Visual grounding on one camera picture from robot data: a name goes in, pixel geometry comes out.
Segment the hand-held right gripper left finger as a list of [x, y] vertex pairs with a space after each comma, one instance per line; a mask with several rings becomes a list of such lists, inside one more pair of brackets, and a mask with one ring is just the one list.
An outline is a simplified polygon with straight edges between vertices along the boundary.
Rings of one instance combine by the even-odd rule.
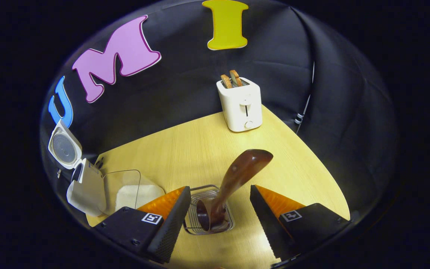
[[122, 207], [96, 232], [133, 255], [164, 264], [170, 261], [191, 201], [189, 186], [169, 192], [145, 205]]

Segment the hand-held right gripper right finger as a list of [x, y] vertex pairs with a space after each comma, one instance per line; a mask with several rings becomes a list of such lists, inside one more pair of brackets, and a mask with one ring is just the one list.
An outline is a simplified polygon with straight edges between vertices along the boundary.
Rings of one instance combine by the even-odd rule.
[[273, 254], [282, 261], [317, 249], [350, 223], [321, 203], [303, 205], [259, 185], [251, 185], [250, 201]]

